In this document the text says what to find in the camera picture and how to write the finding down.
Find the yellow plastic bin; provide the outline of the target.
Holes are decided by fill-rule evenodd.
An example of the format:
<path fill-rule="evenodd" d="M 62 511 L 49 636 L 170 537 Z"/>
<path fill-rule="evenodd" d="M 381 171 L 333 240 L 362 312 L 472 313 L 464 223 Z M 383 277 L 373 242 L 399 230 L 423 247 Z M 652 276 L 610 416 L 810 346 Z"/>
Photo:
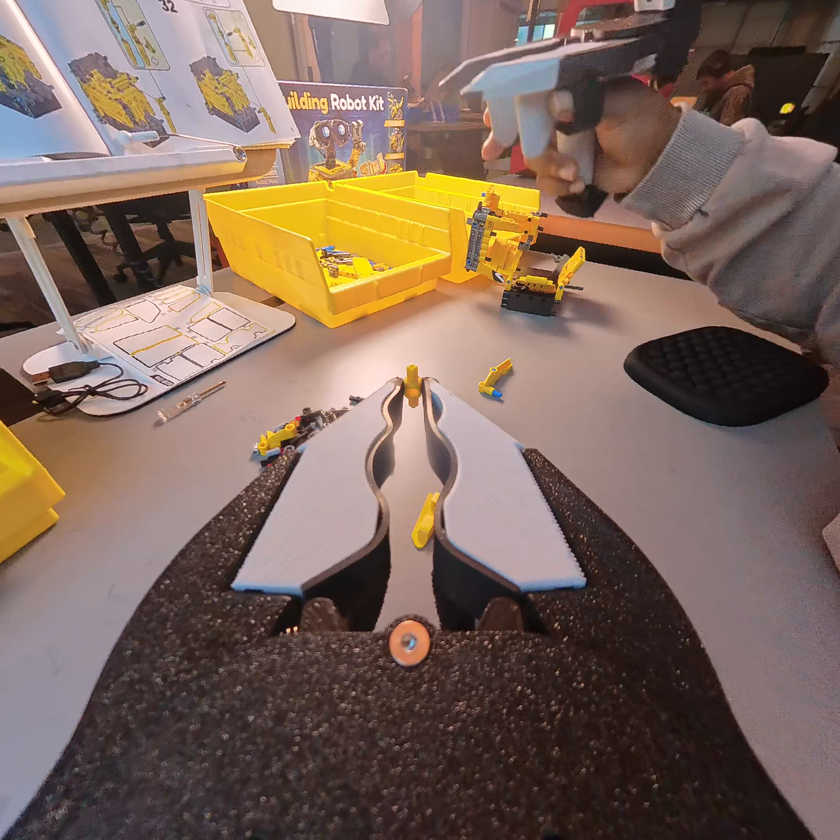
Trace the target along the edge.
<path fill-rule="evenodd" d="M 530 188 L 480 182 L 453 175 L 420 175 L 415 171 L 403 171 L 339 181 L 333 189 L 338 193 L 347 193 L 351 188 L 397 196 L 449 210 L 452 269 L 443 279 L 455 284 L 462 284 L 476 276 L 474 271 L 465 267 L 470 220 L 478 205 L 486 201 L 488 194 L 491 208 L 496 213 L 528 224 L 528 245 L 535 241 L 541 230 L 543 214 L 540 194 Z"/>
<path fill-rule="evenodd" d="M 1 423 L 1 561 L 28 545 L 59 519 L 65 492 Z"/>
<path fill-rule="evenodd" d="M 325 182 L 206 195 L 209 223 L 231 269 L 338 328 L 436 288 L 452 266 L 454 210 Z M 318 250 L 334 246 L 384 264 L 330 278 Z"/>

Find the black office chair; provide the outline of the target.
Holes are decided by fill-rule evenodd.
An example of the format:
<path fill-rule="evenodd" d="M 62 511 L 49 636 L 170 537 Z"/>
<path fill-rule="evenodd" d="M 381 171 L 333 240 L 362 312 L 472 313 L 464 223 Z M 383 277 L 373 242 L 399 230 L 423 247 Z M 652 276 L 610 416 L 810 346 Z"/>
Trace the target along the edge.
<path fill-rule="evenodd" d="M 123 262 L 119 264 L 114 278 L 126 281 L 126 269 L 130 269 L 140 288 L 144 291 L 161 288 L 166 272 L 172 264 L 182 265 L 183 258 L 196 256 L 193 241 L 176 239 L 170 230 L 170 223 L 192 220 L 187 192 L 150 196 L 115 203 L 97 205 L 117 245 L 122 251 Z M 152 224 L 160 242 L 148 250 L 142 250 L 133 231 L 133 224 Z"/>

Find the blue robot kit box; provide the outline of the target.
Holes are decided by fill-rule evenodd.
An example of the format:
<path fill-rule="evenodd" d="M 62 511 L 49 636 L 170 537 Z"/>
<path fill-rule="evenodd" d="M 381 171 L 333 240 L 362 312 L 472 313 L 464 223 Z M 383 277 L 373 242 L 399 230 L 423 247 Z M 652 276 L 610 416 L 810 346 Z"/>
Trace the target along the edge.
<path fill-rule="evenodd" d="M 406 90 L 278 82 L 300 138 L 278 153 L 286 184 L 403 172 Z"/>

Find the small clear-handled screwdriver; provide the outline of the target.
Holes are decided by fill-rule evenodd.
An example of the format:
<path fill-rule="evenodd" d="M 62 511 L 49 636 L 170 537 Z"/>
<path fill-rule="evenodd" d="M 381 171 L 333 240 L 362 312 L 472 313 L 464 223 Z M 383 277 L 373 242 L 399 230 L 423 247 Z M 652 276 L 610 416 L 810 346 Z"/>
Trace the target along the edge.
<path fill-rule="evenodd" d="M 159 421 L 162 424 L 169 423 L 173 419 L 179 417 L 180 415 L 183 415 L 185 412 L 191 410 L 192 408 L 203 402 L 209 396 L 219 392 L 225 386 L 226 381 L 221 381 L 219 383 L 216 383 L 215 385 L 209 386 L 204 391 L 193 393 L 184 397 L 180 402 L 178 402 L 172 407 L 165 408 L 164 410 L 159 410 L 157 413 Z"/>

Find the yellow straight beam piece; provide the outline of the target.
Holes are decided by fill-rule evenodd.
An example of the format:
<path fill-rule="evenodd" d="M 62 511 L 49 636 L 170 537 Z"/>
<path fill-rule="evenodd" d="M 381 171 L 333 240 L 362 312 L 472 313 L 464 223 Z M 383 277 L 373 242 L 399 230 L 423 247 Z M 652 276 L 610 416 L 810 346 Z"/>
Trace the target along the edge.
<path fill-rule="evenodd" d="M 412 542 L 417 550 L 424 549 L 434 534 L 435 511 L 439 492 L 427 494 L 412 530 Z"/>

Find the assorted grey blue small parts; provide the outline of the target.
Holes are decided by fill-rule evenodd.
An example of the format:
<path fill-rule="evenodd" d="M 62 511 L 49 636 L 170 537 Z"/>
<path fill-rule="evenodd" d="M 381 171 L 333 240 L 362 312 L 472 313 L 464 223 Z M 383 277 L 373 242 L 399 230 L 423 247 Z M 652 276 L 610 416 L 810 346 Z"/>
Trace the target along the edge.
<path fill-rule="evenodd" d="M 331 245 L 316 248 L 316 254 L 329 286 L 375 276 L 391 269 L 381 261 L 367 259 Z"/>

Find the white book stand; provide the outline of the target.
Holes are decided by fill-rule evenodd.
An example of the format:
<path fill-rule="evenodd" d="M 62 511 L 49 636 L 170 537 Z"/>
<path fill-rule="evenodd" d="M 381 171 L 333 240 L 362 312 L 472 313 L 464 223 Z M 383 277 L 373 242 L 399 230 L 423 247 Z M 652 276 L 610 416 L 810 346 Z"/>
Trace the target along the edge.
<path fill-rule="evenodd" d="M 246 152 L 236 146 L 210 144 L 204 140 L 186 150 L 142 152 L 140 142 L 157 140 L 156 133 L 119 132 L 118 138 L 122 152 L 117 155 L 80 157 L 72 154 L 65 160 L 41 156 L 2 163 L 2 218 L 7 221 L 24 253 L 64 339 L 62 343 L 30 357 L 23 368 L 33 380 L 38 374 L 48 374 L 46 382 L 35 390 L 35 401 L 43 413 L 53 417 L 75 409 L 92 417 L 126 413 L 287 333 L 296 323 L 294 316 L 287 311 L 214 290 L 207 205 L 203 194 L 206 186 L 238 182 L 246 166 Z M 276 330 L 276 334 L 189 381 L 165 385 L 140 373 L 127 362 L 114 358 L 97 343 L 80 336 L 77 330 L 76 321 L 81 317 L 123 302 L 135 302 L 141 296 L 115 302 L 78 318 L 71 317 L 36 244 L 28 217 L 45 211 L 183 191 L 188 191 L 190 198 L 197 266 L 194 285 L 184 287 L 209 294 L 252 319 L 266 322 Z M 81 363 L 85 370 L 83 375 L 71 381 L 58 382 L 49 373 L 53 366 L 76 362 Z"/>

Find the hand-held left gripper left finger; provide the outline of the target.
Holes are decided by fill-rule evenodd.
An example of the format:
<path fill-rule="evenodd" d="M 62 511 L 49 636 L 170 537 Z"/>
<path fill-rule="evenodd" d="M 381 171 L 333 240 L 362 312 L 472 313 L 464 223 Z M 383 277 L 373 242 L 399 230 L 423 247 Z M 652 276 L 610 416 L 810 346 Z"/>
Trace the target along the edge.
<path fill-rule="evenodd" d="M 382 541 L 403 393 L 402 378 L 387 381 L 303 445 L 234 590 L 304 595 Z"/>

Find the white sticker sheet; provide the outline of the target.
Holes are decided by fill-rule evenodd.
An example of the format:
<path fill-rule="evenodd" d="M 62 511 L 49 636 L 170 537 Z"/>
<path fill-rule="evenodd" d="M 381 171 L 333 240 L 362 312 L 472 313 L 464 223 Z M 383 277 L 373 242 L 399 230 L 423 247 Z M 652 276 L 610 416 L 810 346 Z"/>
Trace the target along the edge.
<path fill-rule="evenodd" d="M 89 313 L 76 325 L 80 336 L 165 385 L 189 381 L 277 333 L 184 286 Z"/>

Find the yellow toy robot model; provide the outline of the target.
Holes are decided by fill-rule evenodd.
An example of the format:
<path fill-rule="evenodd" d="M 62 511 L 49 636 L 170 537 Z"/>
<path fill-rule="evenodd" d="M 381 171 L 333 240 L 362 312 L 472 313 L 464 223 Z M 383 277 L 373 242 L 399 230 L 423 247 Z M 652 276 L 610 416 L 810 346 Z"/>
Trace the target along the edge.
<path fill-rule="evenodd" d="M 500 306 L 513 312 L 541 317 L 554 315 L 554 306 L 566 291 L 582 291 L 571 285 L 574 274 L 585 263 L 585 249 L 571 256 L 553 256 L 548 274 L 523 275 L 522 256 L 542 230 L 540 210 L 504 207 L 496 185 L 488 185 L 470 218 L 465 268 L 504 286 Z"/>

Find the black wrist rest pad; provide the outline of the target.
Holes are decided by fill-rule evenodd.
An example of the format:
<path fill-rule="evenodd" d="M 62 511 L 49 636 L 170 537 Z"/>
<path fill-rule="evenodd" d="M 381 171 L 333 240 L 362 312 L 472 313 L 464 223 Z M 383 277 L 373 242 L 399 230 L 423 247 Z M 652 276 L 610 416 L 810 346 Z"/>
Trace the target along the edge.
<path fill-rule="evenodd" d="M 634 348 L 623 364 L 647 392 L 721 427 L 762 424 L 812 403 L 828 387 L 822 366 L 751 332 L 709 326 Z"/>

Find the person's right hand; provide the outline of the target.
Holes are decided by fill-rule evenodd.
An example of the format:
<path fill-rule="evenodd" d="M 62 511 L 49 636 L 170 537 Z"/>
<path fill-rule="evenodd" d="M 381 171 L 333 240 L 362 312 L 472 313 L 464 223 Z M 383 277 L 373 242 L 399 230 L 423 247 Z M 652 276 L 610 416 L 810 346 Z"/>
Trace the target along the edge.
<path fill-rule="evenodd" d="M 591 183 L 607 194 L 629 194 L 663 153 L 683 116 L 681 108 L 631 77 L 605 87 L 598 150 Z M 554 148 L 526 159 L 540 191 L 551 196 L 582 193 L 585 179 L 571 157 Z"/>

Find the grey desk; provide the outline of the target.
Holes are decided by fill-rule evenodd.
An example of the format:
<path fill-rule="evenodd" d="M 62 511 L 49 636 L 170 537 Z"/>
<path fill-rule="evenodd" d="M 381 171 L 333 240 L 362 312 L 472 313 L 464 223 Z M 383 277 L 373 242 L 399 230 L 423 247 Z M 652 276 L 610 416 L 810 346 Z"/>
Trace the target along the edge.
<path fill-rule="evenodd" d="M 583 291 L 554 318 L 500 310 L 501 287 L 481 277 L 338 329 L 298 314 L 286 334 L 132 413 L 14 425 L 66 495 L 58 523 L 2 563 L 2 833 L 67 745 L 141 597 L 257 475 L 257 437 L 416 364 L 543 452 L 635 541 L 782 794 L 815 837 L 838 838 L 838 572 L 822 537 L 838 453 L 820 407 L 744 428 L 678 413 L 628 379 L 628 352 L 739 322 L 685 280 L 590 262 L 574 282 Z M 507 358 L 503 399 L 480 394 Z"/>

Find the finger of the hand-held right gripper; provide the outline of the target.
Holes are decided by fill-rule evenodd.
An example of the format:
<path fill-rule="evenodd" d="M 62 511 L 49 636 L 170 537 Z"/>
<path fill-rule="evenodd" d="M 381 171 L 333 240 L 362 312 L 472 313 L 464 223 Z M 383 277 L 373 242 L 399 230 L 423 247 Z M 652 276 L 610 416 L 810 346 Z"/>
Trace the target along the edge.
<path fill-rule="evenodd" d="M 497 142 L 511 146 L 519 135 L 517 99 L 553 89 L 559 67 L 554 53 L 563 47 L 563 38 L 553 38 L 470 58 L 450 71 L 438 88 L 462 96 L 478 93 L 489 109 Z"/>
<path fill-rule="evenodd" d="M 464 95 L 485 104 L 488 135 L 483 161 L 494 161 L 518 140 L 535 174 L 565 174 L 566 156 L 556 149 L 557 123 L 566 120 L 566 92 L 557 90 L 559 61 L 546 55 L 498 61 L 473 69 L 459 83 Z"/>

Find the white lamp panel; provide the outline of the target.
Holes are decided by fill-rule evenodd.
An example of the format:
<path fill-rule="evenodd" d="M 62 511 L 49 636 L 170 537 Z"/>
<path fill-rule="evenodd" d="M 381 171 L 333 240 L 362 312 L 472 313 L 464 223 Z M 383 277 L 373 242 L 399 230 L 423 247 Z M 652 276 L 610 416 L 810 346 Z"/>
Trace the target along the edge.
<path fill-rule="evenodd" d="M 390 23 L 385 1 L 272 1 L 278 12 L 334 18 L 354 23 L 387 26 Z"/>

